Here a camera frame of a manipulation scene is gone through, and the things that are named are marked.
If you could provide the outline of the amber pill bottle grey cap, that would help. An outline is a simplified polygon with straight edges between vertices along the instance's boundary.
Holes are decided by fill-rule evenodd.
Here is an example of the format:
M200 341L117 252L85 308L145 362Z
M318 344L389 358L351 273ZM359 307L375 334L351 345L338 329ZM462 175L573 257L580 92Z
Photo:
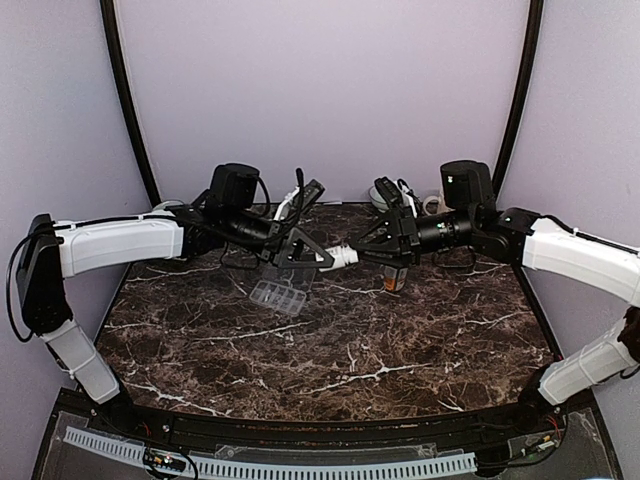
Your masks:
M407 267L384 267L384 288L388 292L396 293L404 288L408 273Z

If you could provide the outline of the white pill bottle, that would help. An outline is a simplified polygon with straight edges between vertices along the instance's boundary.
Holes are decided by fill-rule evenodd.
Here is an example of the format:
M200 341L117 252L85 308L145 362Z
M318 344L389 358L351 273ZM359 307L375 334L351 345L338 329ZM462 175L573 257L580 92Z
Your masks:
M358 252L348 245L336 245L326 249L333 258L333 264L328 268L320 268L320 272L341 269L359 262Z

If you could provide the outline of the clear plastic pill organizer box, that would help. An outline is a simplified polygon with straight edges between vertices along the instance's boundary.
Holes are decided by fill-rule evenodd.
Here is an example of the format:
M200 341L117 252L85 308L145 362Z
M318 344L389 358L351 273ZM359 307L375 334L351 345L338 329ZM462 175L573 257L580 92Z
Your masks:
M268 266L249 295L251 302L275 312L297 316L307 303L315 279L314 269Z

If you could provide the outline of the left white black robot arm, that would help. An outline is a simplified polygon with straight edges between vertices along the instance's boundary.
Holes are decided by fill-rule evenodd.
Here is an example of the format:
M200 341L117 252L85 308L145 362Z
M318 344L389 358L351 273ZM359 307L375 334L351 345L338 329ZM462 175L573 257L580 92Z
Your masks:
M121 381L74 319L64 282L84 272L151 259L192 259L235 245L278 268L330 268L334 259L298 226L323 186L296 172L293 211L267 219L252 211L264 185L257 168L226 163L214 169L208 189L194 202L164 202L152 211L86 221L36 216L14 248L6 269L6 309L19 299L26 343L39 337L88 397L103 405L101 417L120 436L141 427L140 412L125 400Z

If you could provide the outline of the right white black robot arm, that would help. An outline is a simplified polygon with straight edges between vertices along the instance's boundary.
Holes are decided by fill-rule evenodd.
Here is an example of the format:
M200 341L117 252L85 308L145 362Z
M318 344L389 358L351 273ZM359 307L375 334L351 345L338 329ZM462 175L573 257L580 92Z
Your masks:
M559 274L626 301L624 317L579 352L536 372L510 413L521 434L534 432L549 406L639 365L639 251L571 228L553 215L521 208L500 211L489 167L456 160L440 168L447 212L416 217L388 178L375 187L388 209L349 244L359 258L395 268L455 247L503 264Z

